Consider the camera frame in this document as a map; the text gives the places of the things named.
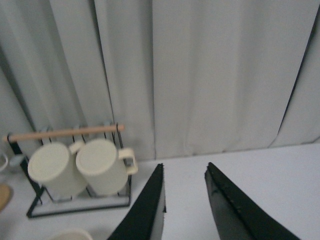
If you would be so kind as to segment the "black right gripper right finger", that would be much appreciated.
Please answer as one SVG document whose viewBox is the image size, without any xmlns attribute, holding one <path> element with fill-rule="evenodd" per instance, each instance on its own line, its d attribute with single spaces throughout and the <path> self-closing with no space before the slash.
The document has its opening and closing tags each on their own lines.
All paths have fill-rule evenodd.
<svg viewBox="0 0 320 240">
<path fill-rule="evenodd" d="M 204 178 L 211 212 L 221 240 L 298 239 L 260 208 L 213 163 L 208 163 Z"/>
</svg>

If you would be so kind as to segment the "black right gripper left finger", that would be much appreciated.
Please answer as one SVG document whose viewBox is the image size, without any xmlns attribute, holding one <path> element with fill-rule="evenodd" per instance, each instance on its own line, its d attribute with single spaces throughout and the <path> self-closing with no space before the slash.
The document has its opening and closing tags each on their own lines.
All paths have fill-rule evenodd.
<svg viewBox="0 0 320 240">
<path fill-rule="evenodd" d="M 109 239 L 160 240 L 166 212 L 164 165 L 159 163 Z"/>
</svg>

